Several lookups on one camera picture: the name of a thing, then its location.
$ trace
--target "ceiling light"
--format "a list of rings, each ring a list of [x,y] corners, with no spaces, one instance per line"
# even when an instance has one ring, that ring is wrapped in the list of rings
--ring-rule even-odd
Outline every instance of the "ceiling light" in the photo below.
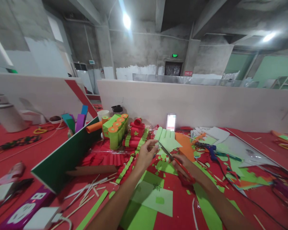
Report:
[[[275,35],[276,35],[275,32],[270,33],[269,35],[265,36],[265,38],[263,39],[263,41],[264,41],[264,42],[270,41]]]
[[[128,14],[126,14],[126,13],[123,14],[123,22],[124,22],[124,26],[127,29],[130,29],[131,20],[130,20],[130,17],[128,16]]]

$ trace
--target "door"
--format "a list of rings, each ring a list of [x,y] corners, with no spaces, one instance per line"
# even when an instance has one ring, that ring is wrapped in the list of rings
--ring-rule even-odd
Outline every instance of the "door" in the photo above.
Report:
[[[165,62],[164,75],[180,76],[182,62]]]

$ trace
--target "hand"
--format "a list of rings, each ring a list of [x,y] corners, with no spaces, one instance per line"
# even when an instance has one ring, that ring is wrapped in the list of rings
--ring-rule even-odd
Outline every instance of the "hand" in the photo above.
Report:
[[[148,140],[141,146],[135,166],[136,168],[140,170],[146,170],[148,168],[158,150],[158,145],[155,145],[157,142],[157,140]]]
[[[179,162],[190,172],[190,174],[193,176],[193,178],[199,182],[202,183],[205,179],[208,177],[195,165],[193,164],[186,156],[184,155],[178,155],[178,154],[172,154],[172,157],[179,160]],[[182,170],[182,168],[176,163],[176,161],[172,162],[174,168],[177,171],[180,171],[185,177],[189,178],[187,174]]]

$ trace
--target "white cup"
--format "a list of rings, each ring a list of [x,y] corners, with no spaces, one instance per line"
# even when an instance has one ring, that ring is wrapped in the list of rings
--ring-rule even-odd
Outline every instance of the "white cup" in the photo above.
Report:
[[[103,116],[110,117],[110,111],[109,110],[100,110],[97,112],[97,115],[98,115],[99,121],[101,121]]]

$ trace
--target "charger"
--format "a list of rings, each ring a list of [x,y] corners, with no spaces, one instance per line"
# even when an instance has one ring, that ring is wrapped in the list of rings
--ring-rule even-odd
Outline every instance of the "charger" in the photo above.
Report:
[[[48,230],[52,223],[56,223],[59,220],[67,221],[69,223],[69,229],[71,229],[71,221],[62,217],[60,211],[60,207],[44,207],[39,209],[23,230]]]

